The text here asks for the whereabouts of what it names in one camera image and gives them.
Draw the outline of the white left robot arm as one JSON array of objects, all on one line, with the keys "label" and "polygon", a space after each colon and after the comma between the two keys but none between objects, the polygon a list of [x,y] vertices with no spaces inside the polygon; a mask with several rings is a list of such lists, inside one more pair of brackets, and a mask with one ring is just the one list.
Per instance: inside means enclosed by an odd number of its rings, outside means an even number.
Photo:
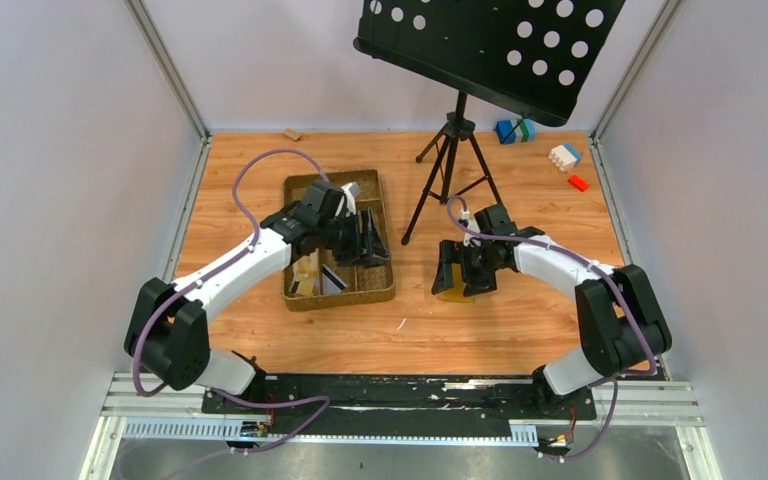
[{"label": "white left robot arm", "polygon": [[140,288],[124,340],[138,367],[162,384],[243,393],[257,366],[239,354],[213,349],[208,326],[233,301],[270,275],[325,249],[337,264],[386,265],[390,254],[371,209],[360,208],[356,182],[317,179],[301,199],[262,220],[252,235],[201,270],[173,282],[148,280]]}]

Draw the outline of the white card with black stripe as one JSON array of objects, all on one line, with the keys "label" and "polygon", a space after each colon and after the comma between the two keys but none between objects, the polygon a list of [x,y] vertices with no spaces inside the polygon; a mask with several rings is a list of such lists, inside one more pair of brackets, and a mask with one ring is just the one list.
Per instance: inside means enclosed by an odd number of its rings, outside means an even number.
[{"label": "white card with black stripe", "polygon": [[318,292],[316,278],[294,279],[290,283],[289,293],[295,296],[310,297]]}]

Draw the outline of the orange illustrated card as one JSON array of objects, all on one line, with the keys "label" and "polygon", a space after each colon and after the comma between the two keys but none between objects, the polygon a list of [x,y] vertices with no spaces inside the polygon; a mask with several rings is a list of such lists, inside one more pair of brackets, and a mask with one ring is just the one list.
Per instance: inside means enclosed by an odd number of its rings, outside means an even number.
[{"label": "orange illustrated card", "polygon": [[292,265],[293,281],[302,282],[312,278],[317,278],[319,269],[320,262],[317,253],[303,256]]}]

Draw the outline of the yellow leather card holder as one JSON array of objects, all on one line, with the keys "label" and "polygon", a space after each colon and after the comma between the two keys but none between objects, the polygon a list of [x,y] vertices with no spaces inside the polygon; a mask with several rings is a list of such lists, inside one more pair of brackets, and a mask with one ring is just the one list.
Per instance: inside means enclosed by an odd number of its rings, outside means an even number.
[{"label": "yellow leather card holder", "polygon": [[465,303],[465,304],[474,303],[475,299],[473,297],[465,297],[463,295],[463,288],[465,284],[462,278],[461,265],[460,264],[454,265],[453,268],[454,268],[454,274],[455,274],[455,287],[449,291],[435,295],[436,298],[444,302]]}]

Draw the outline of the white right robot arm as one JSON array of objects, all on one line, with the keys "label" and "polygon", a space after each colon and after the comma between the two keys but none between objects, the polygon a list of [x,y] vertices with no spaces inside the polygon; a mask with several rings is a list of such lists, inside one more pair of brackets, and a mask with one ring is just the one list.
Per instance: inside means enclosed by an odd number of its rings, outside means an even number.
[{"label": "white right robot arm", "polygon": [[561,397],[647,363],[669,351],[672,334],[647,273],[638,265],[615,267],[588,259],[536,227],[518,227],[502,204],[451,220],[460,240],[443,240],[432,286],[435,295],[456,290],[473,297],[497,290],[500,270],[533,277],[575,305],[579,346],[535,372],[543,389]]}]

